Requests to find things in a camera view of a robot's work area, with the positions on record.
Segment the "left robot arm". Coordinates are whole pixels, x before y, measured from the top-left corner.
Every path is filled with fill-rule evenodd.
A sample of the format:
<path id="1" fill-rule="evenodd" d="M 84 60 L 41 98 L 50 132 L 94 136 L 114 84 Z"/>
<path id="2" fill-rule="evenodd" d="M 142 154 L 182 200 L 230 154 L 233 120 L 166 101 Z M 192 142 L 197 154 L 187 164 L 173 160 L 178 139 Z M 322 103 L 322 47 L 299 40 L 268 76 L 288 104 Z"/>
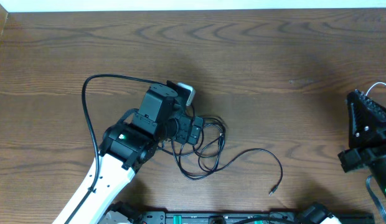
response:
<path id="1" fill-rule="evenodd" d="M 103 134 L 99 158 L 55 219 L 55 223 L 98 223 L 111 202 L 170 139 L 198 143 L 204 120 L 186 115 L 195 95 L 183 83 L 152 84 L 138 110 L 129 110 Z"/>

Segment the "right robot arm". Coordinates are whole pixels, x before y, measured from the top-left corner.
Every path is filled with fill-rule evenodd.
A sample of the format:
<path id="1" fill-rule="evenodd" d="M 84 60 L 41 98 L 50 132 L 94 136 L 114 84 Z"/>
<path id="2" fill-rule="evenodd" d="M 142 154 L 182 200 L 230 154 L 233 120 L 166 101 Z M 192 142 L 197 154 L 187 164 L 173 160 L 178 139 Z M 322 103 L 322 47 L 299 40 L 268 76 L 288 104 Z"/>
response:
<path id="1" fill-rule="evenodd" d="M 345 173 L 368 168 L 386 199 L 386 108 L 365 93 L 347 95 L 349 148 L 338 158 Z"/>

